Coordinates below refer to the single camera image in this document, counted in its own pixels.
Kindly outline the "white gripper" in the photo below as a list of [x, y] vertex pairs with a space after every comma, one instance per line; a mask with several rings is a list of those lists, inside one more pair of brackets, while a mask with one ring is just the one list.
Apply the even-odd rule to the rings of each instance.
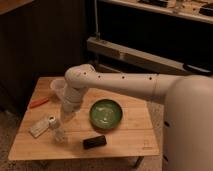
[[69, 85], [65, 87], [62, 104], [64, 112], [74, 112], [80, 109], [83, 97], [86, 93], [85, 88], [73, 88]]

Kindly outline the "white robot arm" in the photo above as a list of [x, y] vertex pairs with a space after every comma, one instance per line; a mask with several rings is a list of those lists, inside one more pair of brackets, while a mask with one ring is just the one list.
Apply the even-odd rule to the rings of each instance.
[[213, 78], [203, 75], [100, 73], [90, 64], [69, 68], [61, 116], [70, 117], [90, 88], [164, 106], [163, 171], [213, 171]]

